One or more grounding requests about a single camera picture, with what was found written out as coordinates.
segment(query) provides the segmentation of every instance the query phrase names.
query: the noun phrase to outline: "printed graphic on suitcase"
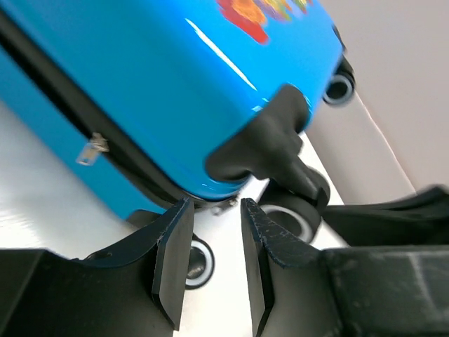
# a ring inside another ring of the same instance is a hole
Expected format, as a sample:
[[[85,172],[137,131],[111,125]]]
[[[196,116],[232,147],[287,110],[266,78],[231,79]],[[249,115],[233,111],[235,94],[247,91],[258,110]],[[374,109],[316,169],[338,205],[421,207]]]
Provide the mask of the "printed graphic on suitcase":
[[[307,14],[312,0],[216,0],[223,16],[242,29],[259,44],[267,44],[269,35],[264,27],[268,18],[290,22],[291,16],[301,18]]]

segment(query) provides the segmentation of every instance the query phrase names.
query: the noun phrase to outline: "white seam line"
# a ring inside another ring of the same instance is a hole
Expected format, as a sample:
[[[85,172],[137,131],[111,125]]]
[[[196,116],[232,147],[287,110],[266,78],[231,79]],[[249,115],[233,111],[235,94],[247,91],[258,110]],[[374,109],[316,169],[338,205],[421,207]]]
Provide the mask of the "white seam line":
[[[362,99],[360,98],[360,96],[358,95],[357,92],[355,92],[355,96],[357,97],[358,101],[362,104],[363,109],[365,110],[366,114],[368,115],[368,118],[372,121],[372,123],[374,124],[377,132],[381,135],[382,139],[384,140],[385,144],[387,145],[391,155],[393,156],[394,160],[396,161],[397,166],[399,167],[399,169],[401,170],[401,172],[403,173],[403,175],[406,177],[408,184],[410,185],[411,188],[413,188],[414,191],[416,191],[415,186],[413,185],[412,181],[410,180],[408,174],[406,173],[406,170],[404,170],[404,168],[402,167],[401,163],[398,160],[398,157],[396,156],[396,154],[393,151],[393,148],[391,147],[391,145],[388,143],[387,137],[385,137],[385,135],[383,134],[382,130],[380,129],[380,127],[377,125],[376,121],[374,120],[373,116],[371,115],[370,111],[368,110],[368,108],[366,107],[365,103],[363,103]]]

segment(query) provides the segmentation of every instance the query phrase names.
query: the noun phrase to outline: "suitcase side panel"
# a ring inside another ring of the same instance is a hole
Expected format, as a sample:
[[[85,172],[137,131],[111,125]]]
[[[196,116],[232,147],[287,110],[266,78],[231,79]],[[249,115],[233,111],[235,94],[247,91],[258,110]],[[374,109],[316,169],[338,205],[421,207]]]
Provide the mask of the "suitcase side panel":
[[[215,1],[0,5],[172,180],[206,199],[243,185],[211,179],[208,155],[281,84],[306,93],[313,113],[342,54],[319,4],[288,29],[270,24],[268,46],[224,19]],[[180,153],[180,143],[192,150]]]
[[[163,209],[143,196],[104,157],[100,156],[93,166],[76,163],[76,158],[87,140],[34,86],[2,48],[0,73],[0,99],[115,214],[127,218],[136,209],[163,213]]]

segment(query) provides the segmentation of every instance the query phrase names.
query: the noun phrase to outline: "caster wheel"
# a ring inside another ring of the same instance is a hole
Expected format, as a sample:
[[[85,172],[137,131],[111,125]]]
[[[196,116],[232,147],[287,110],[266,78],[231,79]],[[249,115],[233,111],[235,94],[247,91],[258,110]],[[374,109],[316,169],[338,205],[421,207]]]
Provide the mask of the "caster wheel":
[[[356,80],[354,78],[352,67],[346,59],[338,67],[336,73],[330,79],[323,100],[328,105],[337,107],[345,105],[354,96],[356,90]]]
[[[209,282],[215,269],[215,257],[207,243],[193,236],[185,288],[194,290]]]
[[[319,173],[317,170],[315,170],[315,168],[312,168],[310,166],[308,166],[308,167],[309,167],[309,170],[311,171],[311,174],[313,175],[313,177],[316,179],[317,183],[321,186],[321,188],[324,190],[324,192],[326,194],[326,202],[323,203],[323,205],[319,205],[319,207],[318,207],[318,211],[319,211],[319,213],[321,213],[329,204],[330,185],[329,185],[327,179],[324,178],[321,173]]]
[[[311,204],[286,190],[267,188],[259,206],[271,220],[308,244],[321,224],[320,213]]]

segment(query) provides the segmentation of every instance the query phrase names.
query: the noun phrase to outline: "zipper pull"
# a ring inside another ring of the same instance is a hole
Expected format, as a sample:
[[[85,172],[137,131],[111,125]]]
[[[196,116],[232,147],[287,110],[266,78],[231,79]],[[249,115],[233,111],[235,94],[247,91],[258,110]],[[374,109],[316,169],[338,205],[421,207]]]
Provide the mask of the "zipper pull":
[[[84,146],[76,159],[76,162],[80,165],[92,166],[103,152],[108,151],[109,147],[107,146],[107,140],[105,140],[101,134],[94,132],[89,143]]]

